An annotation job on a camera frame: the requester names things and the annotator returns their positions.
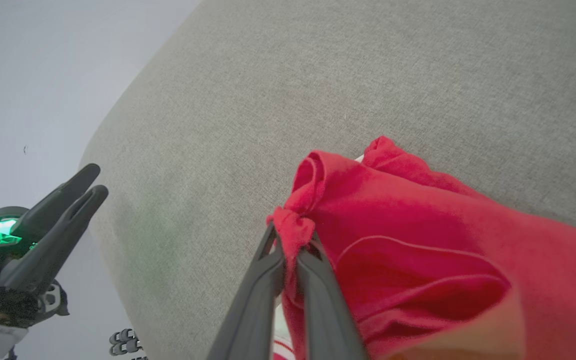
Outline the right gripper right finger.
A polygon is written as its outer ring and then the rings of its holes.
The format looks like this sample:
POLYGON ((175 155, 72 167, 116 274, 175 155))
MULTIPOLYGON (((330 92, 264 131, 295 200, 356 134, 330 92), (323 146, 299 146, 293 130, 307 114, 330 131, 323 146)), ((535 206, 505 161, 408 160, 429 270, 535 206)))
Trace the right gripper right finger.
POLYGON ((370 356, 317 233, 299 249, 296 267, 307 360, 368 360, 370 356))

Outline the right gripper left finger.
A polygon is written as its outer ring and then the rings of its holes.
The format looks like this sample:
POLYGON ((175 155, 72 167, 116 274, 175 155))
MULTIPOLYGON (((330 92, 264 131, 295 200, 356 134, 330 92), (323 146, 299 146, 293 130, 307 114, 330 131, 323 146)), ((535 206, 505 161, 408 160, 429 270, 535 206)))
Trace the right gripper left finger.
POLYGON ((284 288, 286 256, 268 225, 208 353, 210 360, 271 360, 276 298, 284 288))

